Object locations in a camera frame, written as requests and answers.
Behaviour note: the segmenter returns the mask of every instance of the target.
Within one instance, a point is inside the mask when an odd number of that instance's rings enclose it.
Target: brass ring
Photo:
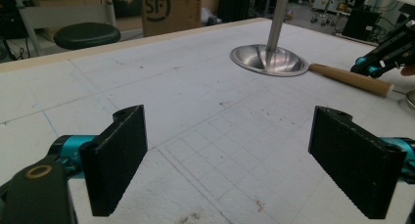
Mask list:
[[[37,179],[40,177],[45,176],[50,171],[52,171],[52,166],[48,164],[38,165],[36,167],[31,168],[26,174],[25,177],[28,179]]]

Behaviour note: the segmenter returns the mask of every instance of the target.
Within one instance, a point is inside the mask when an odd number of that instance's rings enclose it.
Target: stool seat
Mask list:
[[[116,43],[121,38],[119,30],[109,24],[83,22],[61,28],[55,33],[55,43],[67,50]]]

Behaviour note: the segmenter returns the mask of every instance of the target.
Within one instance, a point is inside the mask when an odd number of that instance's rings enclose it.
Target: tool handle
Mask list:
[[[311,64],[308,69],[331,79],[340,81],[344,84],[366,90],[382,97],[387,97],[393,89],[393,85],[385,81],[334,67]]]

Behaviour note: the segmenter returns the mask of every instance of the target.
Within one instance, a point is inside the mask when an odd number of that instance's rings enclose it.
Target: sf logo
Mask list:
[[[161,22],[170,15],[170,0],[146,0],[147,21]]]

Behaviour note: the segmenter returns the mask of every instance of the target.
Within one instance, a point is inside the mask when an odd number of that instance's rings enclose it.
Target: white table surface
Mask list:
[[[404,223],[413,187],[398,183],[387,219],[368,220],[307,152],[315,106],[347,112],[379,137],[415,138],[404,96],[381,98],[312,72],[273,77],[236,66],[231,50],[265,44],[270,25],[0,65],[1,183],[59,136],[99,134],[117,110],[144,105],[149,151],[115,213],[93,217],[84,181],[69,181],[79,223]],[[344,69],[373,49],[286,24],[279,46]],[[415,77],[397,70],[383,79],[415,89]]]

